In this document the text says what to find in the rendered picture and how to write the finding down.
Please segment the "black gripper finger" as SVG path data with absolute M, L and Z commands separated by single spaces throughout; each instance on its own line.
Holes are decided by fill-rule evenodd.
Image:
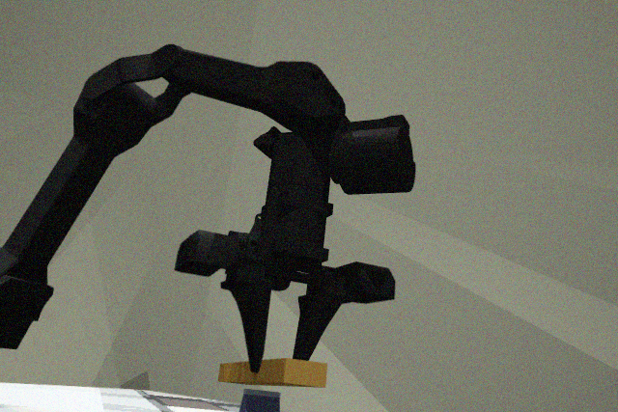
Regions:
M 298 297 L 300 309 L 293 359 L 309 361 L 325 328 L 352 295 L 323 290 Z
M 221 282 L 234 295 L 242 319 L 251 371 L 259 373 L 265 352 L 272 281 L 235 276 Z

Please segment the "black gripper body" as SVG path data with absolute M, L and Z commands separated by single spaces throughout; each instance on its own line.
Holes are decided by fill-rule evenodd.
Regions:
M 387 267 L 359 261 L 335 268 L 322 265 L 328 261 L 323 244 L 326 217 L 332 213 L 333 204 L 318 189 L 272 186 L 262 206 L 256 253 L 240 250 L 238 237 L 198 230 L 180 244 L 174 270 L 209 277 L 223 268 L 226 280 L 266 276 L 307 284 L 306 294 L 329 290 L 350 294 L 357 303 L 394 300 L 395 280 Z

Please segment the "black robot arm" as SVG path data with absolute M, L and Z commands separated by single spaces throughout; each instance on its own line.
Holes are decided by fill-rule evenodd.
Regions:
M 153 97 L 134 82 L 163 77 Z M 73 107 L 73 136 L 0 248 L 0 348 L 17 349 L 53 295 L 47 266 L 115 156 L 171 117 L 183 97 L 206 96 L 261 112 L 273 126 L 254 140 L 271 159 L 268 186 L 294 184 L 329 196 L 410 192 L 415 163 L 403 115 L 350 122 L 342 97 L 309 62 L 256 67 L 167 44 L 120 58 L 91 75 Z

